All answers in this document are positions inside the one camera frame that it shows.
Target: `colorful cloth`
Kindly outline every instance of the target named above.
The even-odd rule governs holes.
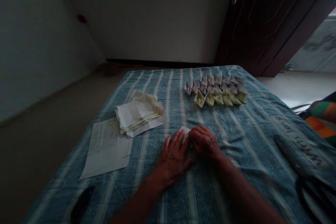
[[[224,74],[227,78],[234,74],[244,78],[249,92],[248,104],[233,107],[215,104],[199,108],[194,102],[194,96],[188,96],[184,91],[184,84],[185,81],[192,83],[193,79],[197,82],[201,75],[206,76],[207,73],[218,76]],[[134,137],[131,158],[126,168],[79,180],[85,165],[92,125],[114,117],[115,106],[129,102],[134,90],[156,95],[167,112],[168,122]],[[308,141],[318,158],[323,160],[320,177],[331,186],[336,185],[335,149],[241,67],[131,71],[88,126],[33,205],[25,222],[69,222],[71,210],[82,191],[94,185],[96,188],[81,223],[108,223],[153,171],[165,138],[173,135],[181,126],[193,128],[198,125],[205,125],[216,135],[223,153],[289,223],[311,221],[295,191],[294,184],[298,176],[274,142],[275,137],[284,142],[296,136]],[[290,144],[288,147],[295,157],[295,148]],[[193,149],[188,156],[195,156]],[[304,159],[303,168],[309,172],[320,170],[318,162],[310,162],[306,153],[302,152],[298,158]],[[216,171],[197,159],[196,164],[162,195],[148,222],[235,223],[238,215],[243,214],[239,209],[233,209]]]

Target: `white paper boat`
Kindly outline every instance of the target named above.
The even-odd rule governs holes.
[[[221,90],[221,88],[218,86],[218,83],[217,82],[215,82],[215,85],[214,85],[214,90],[217,90],[221,95],[223,94],[223,92],[222,92],[222,90]]]
[[[204,102],[205,102],[205,98],[204,98],[204,96],[202,95],[202,93],[201,93],[200,90],[197,91],[197,95],[195,96],[194,101],[196,102],[196,104],[197,104],[199,107],[203,107]]]
[[[207,92],[205,96],[205,101],[209,106],[213,106],[215,104],[215,98],[210,91]]]
[[[222,75],[222,82],[221,82],[221,88],[223,89],[223,83],[228,86],[230,85],[230,81],[225,77],[225,75]]]
[[[237,95],[237,88],[235,87],[235,85],[232,82],[229,85],[229,89],[231,90],[232,94]]]
[[[191,88],[190,84],[187,81],[185,82],[184,90],[187,92],[188,95],[191,94],[192,88]]]
[[[231,75],[231,76],[230,76],[229,81],[231,81],[231,83],[233,83],[233,84],[235,84],[235,85],[238,85],[238,81],[236,80],[236,78],[235,78],[234,75]]]
[[[210,81],[210,84],[213,86],[215,84],[214,78],[210,74],[206,74],[207,81]]]
[[[200,90],[204,95],[207,93],[207,85],[203,84],[201,81],[198,82],[198,90]]]
[[[206,87],[206,91],[210,91],[212,94],[214,93],[214,87],[211,85],[209,80],[208,80],[208,84]]]
[[[238,83],[237,94],[246,96],[246,95],[248,95],[248,91],[246,90],[246,88],[242,84]]]
[[[222,96],[222,94],[221,93],[219,93],[218,91],[217,91],[217,89],[214,89],[213,90],[213,98],[215,99],[215,102],[217,103],[217,104],[221,104],[221,105],[223,105],[224,104],[224,102],[223,102],[223,96]]]
[[[237,98],[241,101],[241,103],[243,103],[243,104],[247,104],[247,100],[246,100],[246,96],[245,95],[240,95],[240,94],[238,94],[237,95]]]
[[[218,86],[221,86],[221,84],[222,84],[222,79],[219,78],[217,74],[215,74],[215,75],[213,76],[213,79],[214,79],[215,83],[218,84]]]
[[[223,93],[222,98],[223,98],[223,102],[224,102],[225,106],[228,106],[228,107],[232,107],[233,106],[229,94]]]
[[[243,78],[237,77],[235,76],[236,80],[238,81],[238,83],[242,84],[243,86],[245,86],[245,81]]]
[[[197,94],[198,86],[197,86],[196,81],[194,81],[194,80],[192,81],[191,89],[192,89],[192,92],[193,92],[194,94]]]
[[[204,76],[202,75],[201,79],[200,79],[200,82],[202,82],[203,84],[207,84],[208,81],[204,78]]]
[[[233,105],[241,105],[242,104],[240,102],[240,100],[233,93],[231,93],[230,89],[229,89],[229,97],[230,97],[230,100],[232,101]]]

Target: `right hand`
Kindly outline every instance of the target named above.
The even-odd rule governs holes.
[[[205,126],[192,128],[189,132],[195,153],[211,164],[217,164],[227,157],[220,150],[215,135]]]

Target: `tiled floor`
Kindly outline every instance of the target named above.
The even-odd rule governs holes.
[[[309,104],[336,91],[336,73],[279,73],[275,78],[257,78],[290,108]]]
[[[94,73],[0,128],[0,222],[18,223],[66,159],[125,73]],[[335,74],[280,73],[258,78],[289,107],[336,90]]]

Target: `striped blanket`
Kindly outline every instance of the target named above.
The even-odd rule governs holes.
[[[218,76],[223,73],[226,77],[232,73],[244,78],[250,93],[248,104],[233,107],[215,104],[199,108],[193,101],[194,97],[184,91],[184,84],[185,81],[191,83],[193,79],[198,81],[206,73]],[[79,180],[92,125],[115,117],[115,106],[129,102],[134,90],[156,95],[167,112],[168,122],[134,137],[126,168]],[[331,186],[336,185],[335,149],[241,67],[131,71],[88,126],[24,222],[68,223],[71,210],[82,191],[94,185],[96,188],[81,223],[108,223],[153,171],[164,139],[181,126],[193,128],[198,125],[205,125],[216,135],[223,153],[289,223],[311,221],[295,191],[297,174],[274,142],[274,137],[283,141],[293,138],[287,133],[285,125],[309,142],[323,161],[321,167],[314,160],[303,162],[304,169],[307,172],[317,171]],[[188,156],[195,156],[192,149]],[[308,160],[309,157],[297,158]],[[238,214],[243,213],[233,209],[216,171],[197,159],[196,164],[162,195],[148,222],[235,223]]]

